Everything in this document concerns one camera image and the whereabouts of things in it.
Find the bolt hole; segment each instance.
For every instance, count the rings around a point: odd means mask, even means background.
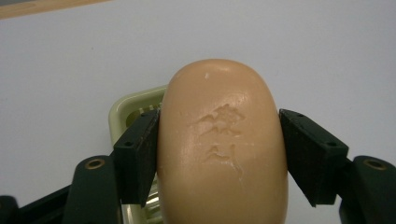
[[[334,142],[327,142],[326,145],[329,146],[329,147],[336,147],[337,146],[337,144],[335,144]]]
[[[370,159],[365,160],[364,164],[370,166],[373,169],[380,170],[380,171],[387,169],[387,167],[382,162],[374,161],[374,160],[370,160]]]
[[[93,159],[85,163],[85,168],[88,170],[94,170],[103,165],[105,165],[105,161],[103,159]]]

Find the wooden edge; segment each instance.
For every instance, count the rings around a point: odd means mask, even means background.
[[[35,0],[0,7],[0,20],[110,0]]]

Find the white surface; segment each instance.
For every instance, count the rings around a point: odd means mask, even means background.
[[[349,158],[396,163],[396,1],[132,1],[0,21],[0,195],[26,205],[111,151],[107,113],[206,58],[246,63],[277,107],[306,114]],[[290,179],[287,223],[340,223]]]

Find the soap bar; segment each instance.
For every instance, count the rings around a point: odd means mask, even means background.
[[[282,130],[253,69],[215,59],[180,69],[163,97],[158,141],[164,223],[284,223]]]

